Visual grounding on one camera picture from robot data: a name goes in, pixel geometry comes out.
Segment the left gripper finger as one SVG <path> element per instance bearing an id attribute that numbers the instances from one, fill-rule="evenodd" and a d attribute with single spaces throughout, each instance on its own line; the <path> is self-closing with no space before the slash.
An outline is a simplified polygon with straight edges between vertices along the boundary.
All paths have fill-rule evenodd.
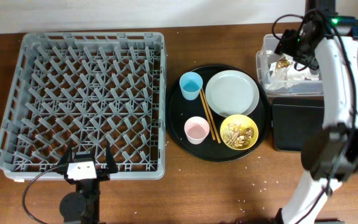
<path id="1" fill-rule="evenodd" d="M 106 145 L 106 167 L 110 174 L 118 173 L 118 167 L 111 153 L 110 145 Z"/>
<path id="2" fill-rule="evenodd" d="M 57 166 L 58 167 L 65 167 L 72 161 L 72 146 L 71 143 L 69 143 L 64 155 L 59 160 Z"/>

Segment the gold foil wrapper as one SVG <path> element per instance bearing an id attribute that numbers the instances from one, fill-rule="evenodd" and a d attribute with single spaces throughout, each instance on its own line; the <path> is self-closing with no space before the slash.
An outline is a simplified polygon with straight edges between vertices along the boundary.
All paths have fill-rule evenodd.
<path id="1" fill-rule="evenodd" d="M 291 60 L 288 60 L 286 58 L 281 58 L 276 62 L 275 70 L 279 70 L 285 67 L 289 67 L 291 65 Z"/>

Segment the white paper napkin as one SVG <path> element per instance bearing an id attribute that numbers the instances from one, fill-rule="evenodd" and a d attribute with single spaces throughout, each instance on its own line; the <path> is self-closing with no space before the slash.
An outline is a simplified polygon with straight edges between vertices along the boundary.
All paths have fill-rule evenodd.
<path id="1" fill-rule="evenodd" d="M 279 70 L 275 70 L 275 65 L 276 62 L 270 64 L 270 81 L 264 85 L 266 90 L 279 90 L 281 88 L 288 89 L 293 85 L 299 84 L 300 81 L 319 80 L 319 75 L 312 74 L 309 68 L 302 71 L 295 70 L 295 62 L 293 61 L 291 61 L 289 67 Z"/>

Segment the grey round plate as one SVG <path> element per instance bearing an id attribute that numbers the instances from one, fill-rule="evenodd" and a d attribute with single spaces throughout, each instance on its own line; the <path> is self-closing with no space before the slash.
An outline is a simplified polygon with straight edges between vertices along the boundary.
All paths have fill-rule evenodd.
<path id="1" fill-rule="evenodd" d="M 225 70 L 213 75 L 204 92 L 209 107 L 223 117 L 251 114 L 260 96 L 256 82 L 248 74 L 237 70 Z"/>

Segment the pink plastic cup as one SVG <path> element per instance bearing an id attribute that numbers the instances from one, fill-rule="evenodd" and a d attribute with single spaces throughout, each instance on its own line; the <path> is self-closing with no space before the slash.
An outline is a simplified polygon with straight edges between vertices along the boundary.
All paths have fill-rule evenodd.
<path id="1" fill-rule="evenodd" d="M 208 136 L 210 127 L 206 119 L 193 116 L 185 122 L 184 131 L 191 144 L 201 144 Z"/>

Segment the yellow plastic bowl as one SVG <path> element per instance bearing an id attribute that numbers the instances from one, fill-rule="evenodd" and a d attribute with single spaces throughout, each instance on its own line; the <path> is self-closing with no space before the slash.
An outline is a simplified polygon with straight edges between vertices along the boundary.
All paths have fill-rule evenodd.
<path id="1" fill-rule="evenodd" d="M 249 128 L 249 127 L 254 128 L 255 134 L 254 134 L 254 137 L 251 139 L 250 145 L 247 146 L 247 147 L 242 147 L 240 149 L 235 149 L 233 147 L 230 147 L 223 141 L 223 143 L 228 148 L 233 149 L 233 150 L 237 150 L 237 151 L 243 151 L 243 150 L 250 149 L 252 146 L 254 146 L 256 144 L 257 139 L 259 137 L 259 130 L 258 130 L 258 127 L 257 127 L 256 123 L 250 117 L 248 117 L 246 115 L 242 115 L 242 114 L 234 114 L 234 115 L 231 115 L 231 116 L 227 117 L 221 123 L 220 137 L 221 137 L 221 133 L 222 133 L 223 129 L 226 128 L 229 123 L 240 124 L 243 128 Z"/>

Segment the wooden chopstick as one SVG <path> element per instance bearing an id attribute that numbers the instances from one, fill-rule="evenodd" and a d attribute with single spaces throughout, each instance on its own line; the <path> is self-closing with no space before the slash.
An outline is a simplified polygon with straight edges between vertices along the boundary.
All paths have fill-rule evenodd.
<path id="1" fill-rule="evenodd" d="M 206 100 L 206 95 L 205 95 L 205 93 L 204 93 L 204 98 L 205 98 L 205 101 L 206 101 L 206 105 L 207 105 L 209 117 L 210 117 L 210 120 L 211 120 L 211 124 L 212 124 L 212 126 L 213 126 L 213 131 L 214 131 L 215 136 L 216 136 L 216 141 L 218 142 L 218 144 L 221 144 L 221 140 L 220 140 L 220 137 L 219 137 L 219 133 L 218 133 L 217 127 L 216 127 L 216 125 L 215 125 L 215 122 L 214 122 L 214 118 L 213 118 L 211 109 L 210 109 L 210 107 L 209 107 L 209 105 L 208 105 L 208 102 L 207 102 L 207 100 Z"/>
<path id="2" fill-rule="evenodd" d="M 212 126 L 212 124 L 211 124 L 211 120 L 210 120 L 210 117 L 209 117 L 209 113 L 208 113 L 206 101 L 205 101 L 205 98 L 204 98 L 203 88 L 201 88 L 201 90 L 200 90 L 200 98 L 201 98 L 201 103 L 202 103 L 202 105 L 203 105 L 204 113 L 205 113 L 205 115 L 206 115 L 206 119 L 207 119 L 208 124 L 209 124 L 209 131 L 210 131 L 210 133 L 211 133 L 211 136 L 212 136 L 213 141 L 215 141 L 215 140 L 216 140 L 216 136 L 215 136 L 215 133 L 214 133 L 214 131 L 213 131 L 213 126 Z"/>

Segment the food scraps pile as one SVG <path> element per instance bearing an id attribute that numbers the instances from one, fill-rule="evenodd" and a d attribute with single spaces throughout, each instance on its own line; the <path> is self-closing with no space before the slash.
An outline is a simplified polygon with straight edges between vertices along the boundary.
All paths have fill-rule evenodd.
<path id="1" fill-rule="evenodd" d="M 240 124 L 229 123 L 221 133 L 222 140 L 230 147 L 240 149 L 250 145 L 254 137 L 254 128 L 243 128 Z"/>

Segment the light blue plastic cup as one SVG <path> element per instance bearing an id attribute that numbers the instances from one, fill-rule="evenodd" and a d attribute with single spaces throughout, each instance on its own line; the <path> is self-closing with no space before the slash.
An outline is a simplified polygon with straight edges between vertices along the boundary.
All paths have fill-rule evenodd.
<path id="1" fill-rule="evenodd" d="M 186 72 L 180 77 L 179 85 L 184 99 L 195 100 L 203 87 L 203 79 L 196 72 Z"/>

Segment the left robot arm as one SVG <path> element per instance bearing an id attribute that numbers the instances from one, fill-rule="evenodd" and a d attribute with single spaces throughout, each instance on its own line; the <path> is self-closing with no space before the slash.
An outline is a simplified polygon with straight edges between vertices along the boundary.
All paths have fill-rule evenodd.
<path id="1" fill-rule="evenodd" d="M 101 182 L 108 181 L 111 174 L 118 172 L 110 146 L 106 146 L 106 167 L 97 168 L 90 152 L 73 153 L 68 146 L 57 166 L 58 174 L 76 187 L 60 202 L 60 213 L 64 223 L 99 223 L 99 198 Z"/>

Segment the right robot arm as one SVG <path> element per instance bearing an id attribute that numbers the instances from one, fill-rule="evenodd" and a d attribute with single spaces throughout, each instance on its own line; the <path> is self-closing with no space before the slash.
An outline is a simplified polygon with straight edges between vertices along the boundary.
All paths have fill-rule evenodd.
<path id="1" fill-rule="evenodd" d="M 319 70 L 323 81 L 322 130 L 301 150 L 304 169 L 275 223 L 314 223 L 332 194 L 358 173 L 358 22 L 341 16 L 332 0 L 309 0 L 297 30 L 278 38 L 276 54 Z"/>

